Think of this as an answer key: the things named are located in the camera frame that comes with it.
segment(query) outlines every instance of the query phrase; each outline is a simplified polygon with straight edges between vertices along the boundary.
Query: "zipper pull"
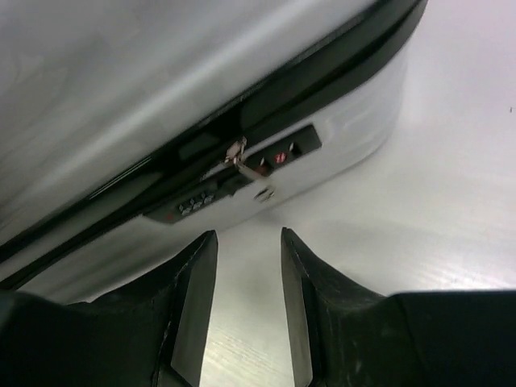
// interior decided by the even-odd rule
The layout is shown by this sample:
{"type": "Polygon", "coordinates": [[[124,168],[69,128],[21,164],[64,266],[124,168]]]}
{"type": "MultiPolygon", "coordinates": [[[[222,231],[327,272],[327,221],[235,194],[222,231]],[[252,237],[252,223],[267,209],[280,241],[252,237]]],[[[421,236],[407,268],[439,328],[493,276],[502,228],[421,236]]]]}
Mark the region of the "zipper pull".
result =
{"type": "Polygon", "coordinates": [[[225,164],[234,165],[236,169],[242,173],[245,177],[253,181],[261,181],[266,186],[262,189],[254,199],[258,202],[266,202],[270,200],[276,193],[276,186],[273,184],[273,180],[270,177],[260,175],[258,172],[253,171],[244,163],[243,153],[248,141],[245,137],[242,137],[240,141],[236,141],[233,145],[227,149],[225,164]]]}

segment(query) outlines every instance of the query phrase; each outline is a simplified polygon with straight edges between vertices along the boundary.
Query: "white floor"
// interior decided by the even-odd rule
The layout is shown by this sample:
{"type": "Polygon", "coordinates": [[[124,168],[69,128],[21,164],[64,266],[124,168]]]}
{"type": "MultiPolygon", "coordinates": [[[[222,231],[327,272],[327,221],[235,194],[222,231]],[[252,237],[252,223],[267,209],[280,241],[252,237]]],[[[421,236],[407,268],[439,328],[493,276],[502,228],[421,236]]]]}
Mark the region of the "white floor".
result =
{"type": "Polygon", "coordinates": [[[203,387],[293,385],[282,226],[383,294],[516,287],[516,2],[472,3],[430,0],[379,152],[219,236],[203,387]]]}

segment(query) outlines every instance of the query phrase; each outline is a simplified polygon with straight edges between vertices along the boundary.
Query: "floor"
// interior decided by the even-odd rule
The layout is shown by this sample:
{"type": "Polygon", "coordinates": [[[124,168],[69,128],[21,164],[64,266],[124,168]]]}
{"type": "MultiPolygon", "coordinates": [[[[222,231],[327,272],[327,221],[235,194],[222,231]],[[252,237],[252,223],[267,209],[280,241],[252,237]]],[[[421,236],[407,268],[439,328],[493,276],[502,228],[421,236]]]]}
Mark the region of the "floor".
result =
{"type": "Polygon", "coordinates": [[[280,230],[379,293],[516,287],[516,3],[430,0],[369,159],[219,235],[202,386],[293,385],[280,230]]]}

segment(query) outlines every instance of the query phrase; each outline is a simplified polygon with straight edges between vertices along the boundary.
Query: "suitcase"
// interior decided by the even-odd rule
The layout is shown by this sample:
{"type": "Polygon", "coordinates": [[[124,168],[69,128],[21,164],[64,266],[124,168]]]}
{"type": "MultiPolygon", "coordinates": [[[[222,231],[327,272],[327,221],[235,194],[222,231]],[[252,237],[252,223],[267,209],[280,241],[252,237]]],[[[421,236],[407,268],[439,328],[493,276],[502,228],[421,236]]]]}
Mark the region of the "suitcase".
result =
{"type": "Polygon", "coordinates": [[[426,3],[13,3],[0,287],[76,301],[371,155],[426,3]]]}

